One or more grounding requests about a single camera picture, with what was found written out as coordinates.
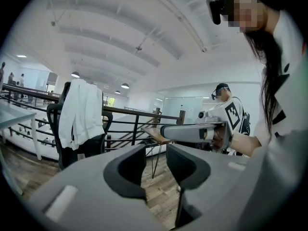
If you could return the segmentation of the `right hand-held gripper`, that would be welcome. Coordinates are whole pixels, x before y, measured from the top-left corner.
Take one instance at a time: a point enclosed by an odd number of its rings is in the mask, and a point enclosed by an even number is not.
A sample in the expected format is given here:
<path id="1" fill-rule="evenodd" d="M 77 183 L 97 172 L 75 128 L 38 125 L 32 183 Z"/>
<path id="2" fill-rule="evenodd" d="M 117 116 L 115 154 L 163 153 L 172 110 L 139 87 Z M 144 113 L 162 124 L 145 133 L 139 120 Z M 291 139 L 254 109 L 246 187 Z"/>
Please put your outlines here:
<path id="1" fill-rule="evenodd" d="M 239 98 L 232 97 L 207 111 L 200 111 L 196 125 L 164 125 L 160 128 L 160 134 L 171 141 L 206 142 L 214 147 L 214 130 L 225 127 L 223 145 L 218 150 L 233 152 L 231 141 L 234 133 L 241 130 L 242 119 L 243 105 Z"/>

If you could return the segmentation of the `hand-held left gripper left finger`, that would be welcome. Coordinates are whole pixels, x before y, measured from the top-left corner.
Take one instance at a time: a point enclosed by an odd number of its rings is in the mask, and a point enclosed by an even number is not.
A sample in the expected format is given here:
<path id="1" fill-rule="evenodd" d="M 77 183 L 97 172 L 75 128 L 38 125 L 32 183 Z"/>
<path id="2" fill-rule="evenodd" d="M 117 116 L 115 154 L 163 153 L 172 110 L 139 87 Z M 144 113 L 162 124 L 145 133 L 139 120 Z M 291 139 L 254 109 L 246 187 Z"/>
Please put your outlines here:
<path id="1" fill-rule="evenodd" d="M 146 205 L 145 148 L 131 146 L 74 162 L 28 205 L 52 231 L 163 231 Z"/>

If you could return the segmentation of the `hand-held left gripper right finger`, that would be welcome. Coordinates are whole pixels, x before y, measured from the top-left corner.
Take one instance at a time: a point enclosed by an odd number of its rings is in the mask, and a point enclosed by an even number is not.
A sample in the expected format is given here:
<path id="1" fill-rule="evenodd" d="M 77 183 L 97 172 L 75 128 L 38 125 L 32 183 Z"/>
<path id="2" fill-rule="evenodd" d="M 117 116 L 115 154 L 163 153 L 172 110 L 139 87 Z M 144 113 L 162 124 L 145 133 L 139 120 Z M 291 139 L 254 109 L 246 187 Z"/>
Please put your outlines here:
<path id="1" fill-rule="evenodd" d="M 175 226 L 180 228 L 216 205 L 234 186 L 248 162 L 231 156 L 169 144 L 167 166 L 180 187 Z"/>

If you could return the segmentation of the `person's right hand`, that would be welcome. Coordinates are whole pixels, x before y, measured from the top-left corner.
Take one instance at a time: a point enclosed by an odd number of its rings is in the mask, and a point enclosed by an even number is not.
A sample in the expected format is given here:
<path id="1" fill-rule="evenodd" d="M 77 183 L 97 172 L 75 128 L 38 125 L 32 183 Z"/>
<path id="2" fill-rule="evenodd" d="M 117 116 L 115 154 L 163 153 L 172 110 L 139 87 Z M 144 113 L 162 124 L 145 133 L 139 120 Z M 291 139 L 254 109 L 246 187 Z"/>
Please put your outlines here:
<path id="1" fill-rule="evenodd" d="M 225 137 L 225 127 L 219 127 L 214 130 L 213 145 L 216 149 L 220 149 L 223 145 Z"/>

